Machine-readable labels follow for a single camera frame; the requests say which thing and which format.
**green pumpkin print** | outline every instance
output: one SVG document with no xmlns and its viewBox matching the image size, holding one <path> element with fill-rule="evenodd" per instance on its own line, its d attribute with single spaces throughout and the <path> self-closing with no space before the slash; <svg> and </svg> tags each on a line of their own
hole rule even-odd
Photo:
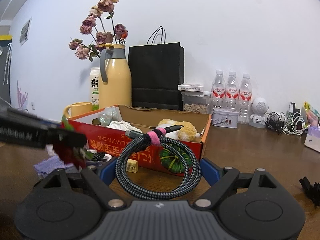
<svg viewBox="0 0 320 240">
<path fill-rule="evenodd" d="M 190 160 L 190 157 L 188 154 L 186 154 L 182 149 L 180 149 L 178 146 L 175 146 L 173 144 L 169 144 L 173 148 L 175 148 L 178 152 L 182 154 L 182 156 L 185 158 L 185 160 L 188 163 L 189 168 L 192 166 L 192 162 Z M 179 157 L 173 153 L 171 153 L 167 149 L 163 149 L 160 152 L 160 161 L 162 166 L 164 166 L 168 171 L 172 173 L 184 173 L 184 167 L 182 162 L 179 160 Z"/>
</svg>

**gray thermos handle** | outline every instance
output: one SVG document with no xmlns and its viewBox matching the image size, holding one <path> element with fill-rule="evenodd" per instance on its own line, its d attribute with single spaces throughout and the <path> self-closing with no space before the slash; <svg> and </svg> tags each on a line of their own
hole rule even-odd
<svg viewBox="0 0 320 240">
<path fill-rule="evenodd" d="M 113 54 L 113 50 L 104 49 L 100 55 L 100 75 L 103 82 L 108 82 L 107 70 L 106 70 L 106 59 L 110 59 Z"/>
</svg>

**yellow mug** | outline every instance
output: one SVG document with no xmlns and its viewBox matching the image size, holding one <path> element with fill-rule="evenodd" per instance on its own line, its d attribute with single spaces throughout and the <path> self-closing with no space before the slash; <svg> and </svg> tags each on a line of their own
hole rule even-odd
<svg viewBox="0 0 320 240">
<path fill-rule="evenodd" d="M 71 118 L 72 116 L 77 116 L 81 114 L 85 114 L 92 111 L 92 102 L 79 102 L 74 103 L 69 106 L 67 106 L 63 110 L 63 114 L 66 118 Z"/>
</svg>

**flower stem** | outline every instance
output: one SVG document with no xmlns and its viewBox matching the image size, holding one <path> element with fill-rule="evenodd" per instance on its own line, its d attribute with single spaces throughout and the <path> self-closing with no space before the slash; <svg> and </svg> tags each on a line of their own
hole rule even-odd
<svg viewBox="0 0 320 240">
<path fill-rule="evenodd" d="M 95 53 L 92 49 L 90 49 L 90 52 L 92 52 L 93 54 L 95 54 L 95 55 L 97 55 L 98 57 L 100 57 L 99 54 Z"/>
<path fill-rule="evenodd" d="M 106 33 L 106 30 L 104 29 L 104 26 L 103 26 L 103 22 L 102 22 L 102 20 L 101 20 L 101 17 L 99 17 L 99 19 L 100 19 L 100 22 L 101 22 L 101 25 L 102 25 L 102 29 L 103 29 L 104 33 Z"/>
<path fill-rule="evenodd" d="M 94 41 L 97 42 L 96 39 L 94 38 L 94 36 L 92 35 L 92 33 L 91 33 L 91 36 L 93 37 Z"/>
<path fill-rule="evenodd" d="M 116 41 L 116 44 L 117 44 L 117 39 L 116 39 L 116 33 L 115 33 L 115 26 L 113 25 L 113 18 L 111 17 L 111 22 L 112 22 L 112 29 L 113 29 L 113 35 L 115 36 L 115 41 Z"/>
</svg>

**blue gripper pad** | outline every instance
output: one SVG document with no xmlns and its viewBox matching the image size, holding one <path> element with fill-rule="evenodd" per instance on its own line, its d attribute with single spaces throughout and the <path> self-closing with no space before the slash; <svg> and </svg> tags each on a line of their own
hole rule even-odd
<svg viewBox="0 0 320 240">
<path fill-rule="evenodd" d="M 223 169 L 207 158 L 200 161 L 201 174 L 210 186 L 213 186 L 223 175 Z"/>
<path fill-rule="evenodd" d="M 108 186 L 116 177 L 116 162 L 117 158 L 113 157 L 110 161 L 98 168 L 97 176 Z"/>
</svg>

